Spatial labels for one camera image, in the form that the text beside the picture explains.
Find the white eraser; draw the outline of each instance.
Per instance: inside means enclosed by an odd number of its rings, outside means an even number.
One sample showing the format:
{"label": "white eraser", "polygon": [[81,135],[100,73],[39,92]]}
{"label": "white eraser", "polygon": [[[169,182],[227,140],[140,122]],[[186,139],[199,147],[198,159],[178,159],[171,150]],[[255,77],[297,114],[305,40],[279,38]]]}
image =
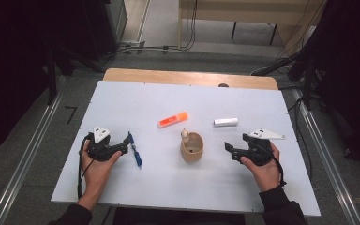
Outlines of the white eraser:
{"label": "white eraser", "polygon": [[217,119],[213,122],[213,125],[216,127],[228,127],[228,126],[237,126],[238,118],[230,119]]}

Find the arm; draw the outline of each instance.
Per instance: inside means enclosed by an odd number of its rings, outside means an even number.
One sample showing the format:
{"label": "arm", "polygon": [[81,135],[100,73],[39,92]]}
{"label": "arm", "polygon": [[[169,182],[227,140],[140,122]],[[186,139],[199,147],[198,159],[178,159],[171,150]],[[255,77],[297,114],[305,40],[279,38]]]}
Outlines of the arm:
{"label": "arm", "polygon": [[[279,160],[279,151],[271,143],[273,154]],[[279,185],[280,174],[277,164],[271,160],[264,166],[256,166],[247,157],[241,157],[242,163],[252,171],[261,193],[264,205],[262,217],[266,224],[306,224],[300,205],[288,200],[283,188]]]}
{"label": "arm", "polygon": [[92,219],[92,211],[104,191],[104,188],[110,177],[111,168],[113,164],[121,157],[122,153],[120,151],[116,152],[108,161],[93,161],[93,159],[91,159],[86,152],[88,147],[89,141],[86,141],[82,153],[82,169],[86,181],[86,191],[76,204],[70,205],[63,216],[61,216],[56,221],[50,222],[50,225],[83,225],[89,224],[90,220]]}

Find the orange marker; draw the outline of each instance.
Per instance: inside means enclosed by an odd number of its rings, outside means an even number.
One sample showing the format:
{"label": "orange marker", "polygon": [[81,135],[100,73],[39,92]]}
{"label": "orange marker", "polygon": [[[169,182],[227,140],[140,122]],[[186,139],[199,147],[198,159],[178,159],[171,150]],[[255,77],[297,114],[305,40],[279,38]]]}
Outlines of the orange marker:
{"label": "orange marker", "polygon": [[188,118],[188,114],[187,112],[180,112],[177,115],[171,116],[169,118],[166,118],[164,120],[161,120],[157,123],[157,125],[160,128],[165,128],[166,126],[181,122],[181,121],[185,121]]}

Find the pen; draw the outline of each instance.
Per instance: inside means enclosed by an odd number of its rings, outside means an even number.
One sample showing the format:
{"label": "pen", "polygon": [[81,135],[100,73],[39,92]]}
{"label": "pen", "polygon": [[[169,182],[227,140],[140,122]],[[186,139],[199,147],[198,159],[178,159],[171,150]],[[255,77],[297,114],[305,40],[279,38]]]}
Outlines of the pen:
{"label": "pen", "polygon": [[134,150],[134,157],[136,158],[137,166],[141,169],[142,168],[142,159],[140,158],[139,152],[136,150],[136,144],[134,143],[133,136],[131,135],[130,131],[128,132],[131,148]]}

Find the white tabletop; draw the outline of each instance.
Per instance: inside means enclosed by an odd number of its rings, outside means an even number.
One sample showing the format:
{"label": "white tabletop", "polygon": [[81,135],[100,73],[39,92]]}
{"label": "white tabletop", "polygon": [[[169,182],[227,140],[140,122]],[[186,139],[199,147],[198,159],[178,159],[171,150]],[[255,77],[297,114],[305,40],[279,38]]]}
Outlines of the white tabletop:
{"label": "white tabletop", "polygon": [[[188,120],[159,128],[159,120],[182,111]],[[221,118],[238,118],[237,127],[213,127]],[[280,91],[135,82],[99,82],[86,111],[52,201],[77,201],[81,142],[93,127],[112,132],[111,145],[132,132],[143,165],[133,152],[120,157],[99,202],[113,205],[220,212],[262,212],[251,172],[225,151],[224,142],[248,149],[242,134],[267,128],[286,136],[272,140],[280,151],[285,192],[306,216],[320,216],[293,126]],[[202,158],[185,162],[180,152],[183,128],[204,141]]]}

